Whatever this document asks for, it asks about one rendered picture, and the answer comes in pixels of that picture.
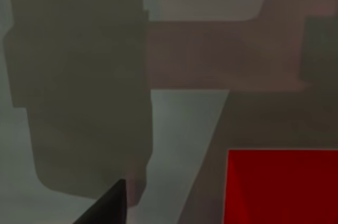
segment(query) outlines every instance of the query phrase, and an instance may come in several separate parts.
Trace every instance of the red square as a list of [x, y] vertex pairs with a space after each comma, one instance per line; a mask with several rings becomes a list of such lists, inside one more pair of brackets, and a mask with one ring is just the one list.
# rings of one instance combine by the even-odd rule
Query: red square
[[338, 152], [231, 150], [225, 224], [338, 223]]

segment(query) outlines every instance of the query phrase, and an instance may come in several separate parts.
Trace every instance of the black pointed object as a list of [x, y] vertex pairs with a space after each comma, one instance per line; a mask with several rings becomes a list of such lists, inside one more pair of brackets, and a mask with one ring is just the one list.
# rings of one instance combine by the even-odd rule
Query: black pointed object
[[126, 181], [119, 180], [73, 224], [126, 224]]

